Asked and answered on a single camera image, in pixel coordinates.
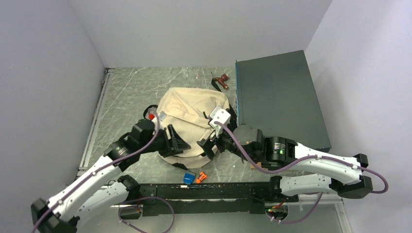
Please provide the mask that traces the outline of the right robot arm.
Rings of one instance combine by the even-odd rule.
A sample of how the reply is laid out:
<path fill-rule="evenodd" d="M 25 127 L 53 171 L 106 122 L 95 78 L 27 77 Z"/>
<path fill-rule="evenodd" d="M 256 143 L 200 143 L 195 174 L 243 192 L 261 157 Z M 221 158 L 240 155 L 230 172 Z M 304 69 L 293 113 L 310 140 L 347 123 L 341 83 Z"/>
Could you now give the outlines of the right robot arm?
<path fill-rule="evenodd" d="M 370 177 L 364 176 L 367 156 L 340 157 L 306 147 L 291 139 L 265 136 L 260 129 L 240 125 L 234 131 L 218 131 L 197 141 L 207 157 L 213 147 L 229 151 L 271 174 L 268 196 L 273 201 L 299 194 L 335 192 L 347 199 L 362 199 L 373 192 Z"/>

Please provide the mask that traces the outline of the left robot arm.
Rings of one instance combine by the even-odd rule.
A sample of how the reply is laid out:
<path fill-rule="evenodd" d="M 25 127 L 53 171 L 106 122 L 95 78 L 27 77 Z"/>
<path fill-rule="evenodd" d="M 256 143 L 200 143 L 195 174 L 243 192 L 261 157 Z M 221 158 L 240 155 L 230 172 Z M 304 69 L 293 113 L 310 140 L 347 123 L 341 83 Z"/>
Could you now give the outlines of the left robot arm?
<path fill-rule="evenodd" d="M 142 193 L 140 184 L 122 173 L 142 154 L 159 152 L 170 157 L 189 149 L 172 125 L 164 128 L 156 119 L 141 119 L 72 184 L 47 200 L 32 203 L 32 232 L 75 233 L 88 216 L 115 204 L 135 203 Z"/>

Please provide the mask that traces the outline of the beige canvas backpack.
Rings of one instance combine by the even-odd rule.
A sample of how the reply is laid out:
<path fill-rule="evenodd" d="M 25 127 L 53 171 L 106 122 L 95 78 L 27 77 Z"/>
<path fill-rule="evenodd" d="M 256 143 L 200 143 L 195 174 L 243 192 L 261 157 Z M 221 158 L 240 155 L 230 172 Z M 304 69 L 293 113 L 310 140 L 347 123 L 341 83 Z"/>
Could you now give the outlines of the beige canvas backpack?
<path fill-rule="evenodd" d="M 172 87 L 164 94 L 158 105 L 150 105 L 145 109 L 144 118 L 153 119 L 150 114 L 156 111 L 161 125 L 172 125 L 177 134 L 190 145 L 190 149 L 181 154 L 163 157 L 165 162 L 188 170 L 201 168 L 211 161 L 198 142 L 209 138 L 213 132 L 210 123 L 214 119 L 210 115 L 216 107 L 230 114 L 227 126 L 234 130 L 237 127 L 237 115 L 228 97 L 217 90 Z"/>

